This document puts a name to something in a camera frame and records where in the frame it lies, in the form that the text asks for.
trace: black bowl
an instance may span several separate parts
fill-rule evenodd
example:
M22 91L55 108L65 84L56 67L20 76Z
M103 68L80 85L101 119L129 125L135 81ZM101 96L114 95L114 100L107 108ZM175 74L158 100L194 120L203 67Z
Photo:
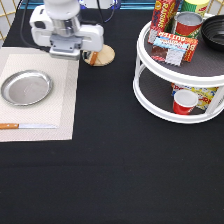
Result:
M202 24L201 34L209 47L224 52L224 15L206 19Z

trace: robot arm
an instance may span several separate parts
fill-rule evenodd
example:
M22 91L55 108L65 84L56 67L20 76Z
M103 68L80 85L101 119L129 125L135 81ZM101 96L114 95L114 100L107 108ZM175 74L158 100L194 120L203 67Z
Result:
M82 25L77 0L44 0L30 18L32 36L39 46L51 47L52 57L78 60L80 50L101 51L103 27Z

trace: black tabletop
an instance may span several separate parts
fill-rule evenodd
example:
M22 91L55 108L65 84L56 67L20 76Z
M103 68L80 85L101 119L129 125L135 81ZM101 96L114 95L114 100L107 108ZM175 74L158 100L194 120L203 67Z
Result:
M95 10L82 14L100 21ZM116 11L105 24L114 62L94 68L80 60L71 141L0 143L1 224L224 222L224 114L176 124L135 98L136 42L151 16ZM23 46L20 21L21 12L5 47Z

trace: round stand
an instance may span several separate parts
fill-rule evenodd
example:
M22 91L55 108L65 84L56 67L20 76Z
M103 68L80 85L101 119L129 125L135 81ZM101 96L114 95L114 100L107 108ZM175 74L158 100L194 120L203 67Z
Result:
M83 51L83 59L91 66L108 65L114 60L115 57L114 50L105 44L103 45L103 49L100 52L91 52L89 55L87 55L86 58L87 53L87 51Z
M200 123L216 117L224 110L223 54L208 48L199 37L199 44L190 63L181 67L161 64L150 57L152 46L147 37L151 22L142 29L137 42L134 93L141 105L154 115L184 124ZM219 87L206 111L195 108L188 116L173 112L171 82L193 87Z

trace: red cup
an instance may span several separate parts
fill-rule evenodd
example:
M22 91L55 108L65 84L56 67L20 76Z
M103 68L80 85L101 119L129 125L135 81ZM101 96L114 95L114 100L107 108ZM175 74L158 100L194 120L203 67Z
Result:
M189 115L198 104L198 95L190 90L179 90L174 95L173 111L180 115Z

